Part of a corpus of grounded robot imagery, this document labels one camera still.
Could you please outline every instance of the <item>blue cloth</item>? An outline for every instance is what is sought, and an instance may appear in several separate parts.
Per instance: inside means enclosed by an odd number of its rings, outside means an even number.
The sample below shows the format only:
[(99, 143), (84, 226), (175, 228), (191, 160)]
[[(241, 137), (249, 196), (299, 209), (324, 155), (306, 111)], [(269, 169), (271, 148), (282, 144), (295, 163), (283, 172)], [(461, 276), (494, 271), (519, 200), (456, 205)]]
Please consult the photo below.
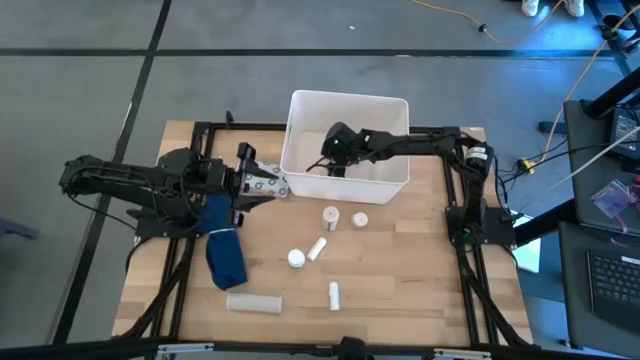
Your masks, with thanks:
[(227, 290), (247, 282), (247, 272), (244, 267), (238, 234), (233, 229), (233, 225), (227, 222), (230, 210), (230, 197), (226, 195), (207, 196), (203, 218), (198, 225), (198, 230), (203, 233), (232, 229), (210, 234), (207, 240), (207, 264), (213, 283), (221, 290)]

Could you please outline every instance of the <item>white plastic bin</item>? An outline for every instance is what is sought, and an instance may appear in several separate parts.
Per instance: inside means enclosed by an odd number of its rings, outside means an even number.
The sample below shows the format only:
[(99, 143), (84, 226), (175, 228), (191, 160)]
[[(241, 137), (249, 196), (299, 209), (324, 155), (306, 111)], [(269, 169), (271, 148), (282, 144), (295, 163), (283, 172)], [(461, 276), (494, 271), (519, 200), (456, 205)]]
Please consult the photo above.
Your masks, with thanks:
[(350, 166), (344, 178), (329, 177), (320, 167), (306, 172), (320, 159), (327, 131), (339, 121), (355, 132), (365, 128), (407, 135), (409, 104), (379, 96), (294, 92), (280, 162), (291, 191), (297, 196), (386, 204), (409, 181), (408, 156)]

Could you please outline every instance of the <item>keyboard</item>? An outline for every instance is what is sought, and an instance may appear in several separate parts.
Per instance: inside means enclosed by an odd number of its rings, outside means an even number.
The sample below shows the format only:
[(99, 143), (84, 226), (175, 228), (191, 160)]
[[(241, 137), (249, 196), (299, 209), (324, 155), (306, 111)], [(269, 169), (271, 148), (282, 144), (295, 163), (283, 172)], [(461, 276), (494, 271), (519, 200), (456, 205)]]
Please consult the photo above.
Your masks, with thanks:
[(640, 334), (640, 259), (588, 251), (591, 311), (598, 317)]

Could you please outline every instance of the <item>wooden tabletop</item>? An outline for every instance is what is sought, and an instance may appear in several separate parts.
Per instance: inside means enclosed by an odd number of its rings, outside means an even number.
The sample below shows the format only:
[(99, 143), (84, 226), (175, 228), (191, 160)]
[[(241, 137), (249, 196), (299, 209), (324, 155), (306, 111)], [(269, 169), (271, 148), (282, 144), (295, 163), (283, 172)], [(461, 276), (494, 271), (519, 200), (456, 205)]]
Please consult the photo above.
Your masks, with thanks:
[[(160, 154), (189, 146), (193, 122), (169, 121)], [(480, 128), (470, 128), (484, 138)], [(279, 162), (284, 132), (219, 130), (213, 156), (235, 166), (239, 142), (257, 150), (257, 158)], [(486, 186), (497, 206), (493, 177)], [(337, 231), (322, 229), (327, 206), (341, 213)], [(386, 205), (367, 205), (296, 197), (274, 200), (247, 214), (238, 230), (249, 281), (230, 292), (284, 297), (281, 315), (229, 311), (227, 292), (211, 280), (206, 240), (196, 243), (184, 304), (180, 338), (262, 343), (339, 343), (354, 336), (369, 344), (468, 346), (469, 338), (455, 251), (447, 240), (447, 205), (442, 162), (412, 157), (409, 183)], [(369, 216), (366, 230), (347, 220), (355, 212)], [(307, 252), (318, 237), (328, 244), (302, 269), (288, 265), (287, 254)], [(128, 330), (158, 291), (168, 239), (153, 239), (133, 256), (113, 334)], [(512, 258), (498, 246), (483, 246), (491, 296), (505, 318), (531, 341), (522, 292)], [(328, 284), (340, 285), (341, 310), (329, 311)], [(476, 313), (481, 340), (486, 329), (480, 303)], [(162, 334), (168, 333), (170, 298)]]

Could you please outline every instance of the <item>small white tube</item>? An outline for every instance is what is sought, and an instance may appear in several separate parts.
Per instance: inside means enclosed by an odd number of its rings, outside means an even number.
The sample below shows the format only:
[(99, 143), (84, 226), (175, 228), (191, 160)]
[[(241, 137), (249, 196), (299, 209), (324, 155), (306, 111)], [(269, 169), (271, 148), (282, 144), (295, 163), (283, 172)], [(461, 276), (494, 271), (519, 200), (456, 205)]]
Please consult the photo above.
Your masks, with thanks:
[(325, 245), (327, 245), (327, 239), (323, 237), (318, 238), (318, 241), (316, 241), (316, 244), (313, 245), (311, 250), (309, 250), (309, 253), (307, 254), (307, 258), (309, 258), (309, 260), (311, 261), (316, 261), (318, 254), (320, 254), (320, 251), (322, 251)]
[(351, 216), (351, 223), (357, 228), (363, 228), (369, 223), (369, 217), (363, 212), (355, 213)]
[(227, 309), (280, 314), (282, 313), (282, 296), (228, 294)]
[(338, 283), (335, 281), (329, 283), (329, 310), (340, 310), (340, 291), (338, 290)]
[(340, 219), (340, 212), (334, 206), (329, 206), (322, 212), (322, 227), (327, 231), (335, 231)]
[(289, 251), (287, 258), (289, 259), (289, 265), (293, 268), (299, 269), (304, 265), (304, 254), (298, 249)]

